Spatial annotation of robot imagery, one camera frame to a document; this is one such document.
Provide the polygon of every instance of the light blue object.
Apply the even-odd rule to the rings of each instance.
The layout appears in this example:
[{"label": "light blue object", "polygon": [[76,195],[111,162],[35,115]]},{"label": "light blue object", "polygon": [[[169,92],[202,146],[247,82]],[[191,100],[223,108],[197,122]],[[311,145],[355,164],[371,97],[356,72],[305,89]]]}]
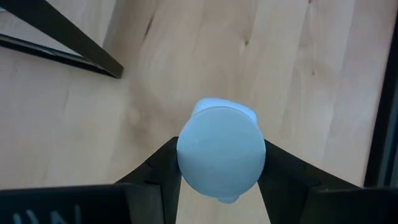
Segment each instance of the light blue object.
[{"label": "light blue object", "polygon": [[260,178],[266,159],[255,112],[228,100],[201,99],[180,133],[177,159],[197,192],[235,202]]}]

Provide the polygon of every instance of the wooden floor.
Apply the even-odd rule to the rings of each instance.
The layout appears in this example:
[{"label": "wooden floor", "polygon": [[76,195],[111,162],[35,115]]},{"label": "wooden floor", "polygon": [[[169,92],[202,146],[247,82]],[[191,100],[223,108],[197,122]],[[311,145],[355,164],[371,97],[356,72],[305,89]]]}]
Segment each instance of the wooden floor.
[{"label": "wooden floor", "polygon": [[[105,42],[122,80],[0,48],[0,188],[112,183],[204,96],[253,108],[266,139],[363,183],[396,0],[117,7]],[[183,183],[177,222],[269,221],[257,186],[223,205]]]}]

